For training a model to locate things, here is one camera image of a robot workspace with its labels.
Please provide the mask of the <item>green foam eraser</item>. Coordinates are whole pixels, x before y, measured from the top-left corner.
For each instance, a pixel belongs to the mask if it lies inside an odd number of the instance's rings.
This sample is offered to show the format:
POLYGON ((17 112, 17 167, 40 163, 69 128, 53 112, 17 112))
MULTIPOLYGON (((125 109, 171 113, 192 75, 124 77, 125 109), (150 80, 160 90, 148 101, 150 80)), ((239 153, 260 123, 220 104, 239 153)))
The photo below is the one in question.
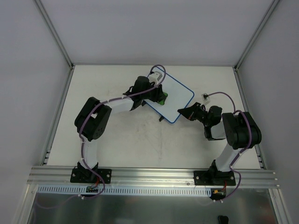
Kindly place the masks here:
POLYGON ((157 103, 160 105, 164 105, 167 97, 168 97, 168 94, 165 92, 162 92, 161 94, 159 94, 159 96, 157 98, 157 103))

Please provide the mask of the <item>blue framed whiteboard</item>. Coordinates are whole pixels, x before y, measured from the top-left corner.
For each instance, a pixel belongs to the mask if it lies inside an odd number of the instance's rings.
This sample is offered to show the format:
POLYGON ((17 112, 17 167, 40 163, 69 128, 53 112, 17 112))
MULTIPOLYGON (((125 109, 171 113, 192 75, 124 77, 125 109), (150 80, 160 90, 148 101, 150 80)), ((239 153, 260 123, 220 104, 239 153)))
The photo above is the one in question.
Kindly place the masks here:
POLYGON ((149 99, 145 102, 165 120, 174 124, 180 116, 178 110, 188 106, 194 98, 194 92, 168 73, 166 73, 166 77, 162 82, 162 89, 164 93, 168 94, 164 105, 154 103, 149 99))

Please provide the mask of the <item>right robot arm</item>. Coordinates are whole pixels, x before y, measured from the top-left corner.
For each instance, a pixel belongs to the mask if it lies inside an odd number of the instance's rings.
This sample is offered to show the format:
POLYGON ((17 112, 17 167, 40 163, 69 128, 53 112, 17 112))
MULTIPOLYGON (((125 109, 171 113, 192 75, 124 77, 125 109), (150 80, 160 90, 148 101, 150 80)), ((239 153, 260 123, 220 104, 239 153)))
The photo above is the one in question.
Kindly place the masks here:
POLYGON ((208 111, 200 103, 179 109, 178 113, 190 121, 197 120, 204 126, 204 135, 208 141, 226 140, 220 156, 213 160, 205 171, 194 171, 196 186, 235 186, 234 164, 248 149, 260 144, 262 133, 249 112, 227 112, 211 106, 208 111))

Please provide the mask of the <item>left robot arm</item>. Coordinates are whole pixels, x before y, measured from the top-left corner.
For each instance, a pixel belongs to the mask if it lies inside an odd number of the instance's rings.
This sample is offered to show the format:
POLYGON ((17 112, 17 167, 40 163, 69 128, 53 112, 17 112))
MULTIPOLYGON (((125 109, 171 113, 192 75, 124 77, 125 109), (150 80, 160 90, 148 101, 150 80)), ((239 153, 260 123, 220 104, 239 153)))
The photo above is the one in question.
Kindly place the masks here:
POLYGON ((129 112, 144 104, 145 100, 163 105, 167 93, 163 91, 161 72, 150 72, 139 76, 119 98, 100 102, 90 97, 75 119, 74 125, 81 139, 81 158, 73 168, 71 183, 110 184, 110 169, 99 168, 97 160, 97 140, 104 133, 109 117, 120 112, 129 112))

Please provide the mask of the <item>black object bottom edge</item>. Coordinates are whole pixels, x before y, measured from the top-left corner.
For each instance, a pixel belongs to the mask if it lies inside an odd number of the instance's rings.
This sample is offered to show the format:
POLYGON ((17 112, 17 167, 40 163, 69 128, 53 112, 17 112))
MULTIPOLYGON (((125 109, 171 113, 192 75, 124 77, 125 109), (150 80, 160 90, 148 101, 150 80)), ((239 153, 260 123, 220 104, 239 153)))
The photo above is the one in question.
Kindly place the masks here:
POLYGON ((228 224, 229 218, 227 216, 218 216, 219 224, 228 224))

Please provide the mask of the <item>aluminium mounting rail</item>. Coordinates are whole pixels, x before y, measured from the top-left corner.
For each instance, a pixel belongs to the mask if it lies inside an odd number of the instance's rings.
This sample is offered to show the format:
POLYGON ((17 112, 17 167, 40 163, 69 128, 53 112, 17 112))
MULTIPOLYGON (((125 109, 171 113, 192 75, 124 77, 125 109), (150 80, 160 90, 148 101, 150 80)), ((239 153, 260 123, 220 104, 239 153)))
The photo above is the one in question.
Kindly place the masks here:
MULTIPOLYGON (((73 167, 33 166, 27 184, 69 184, 73 167)), ((111 168, 111 185, 143 187, 194 187, 199 179, 193 169, 111 168)), ((272 170, 241 169, 240 188, 279 189, 279 179, 272 170)))

